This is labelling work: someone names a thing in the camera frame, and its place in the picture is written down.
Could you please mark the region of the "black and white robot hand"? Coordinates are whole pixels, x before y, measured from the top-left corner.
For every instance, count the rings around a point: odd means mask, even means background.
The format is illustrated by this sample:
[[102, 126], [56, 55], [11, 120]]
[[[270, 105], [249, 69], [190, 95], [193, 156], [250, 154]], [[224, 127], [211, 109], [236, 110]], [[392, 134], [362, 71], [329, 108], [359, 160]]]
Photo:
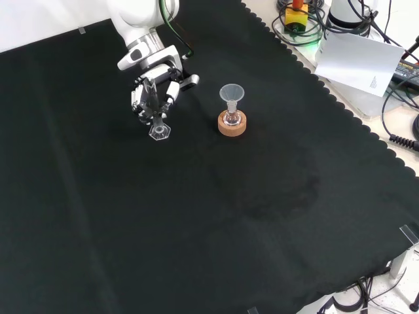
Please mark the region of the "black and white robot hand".
[[[134, 80], [135, 88], [131, 94], [132, 111], [141, 123], [153, 124], [153, 120], [166, 117], [180, 92], [196, 86], [199, 81], [198, 75], [190, 75], [174, 65], [157, 65]], [[166, 94], [163, 100], [159, 100], [157, 88], [167, 82], [169, 85]]]

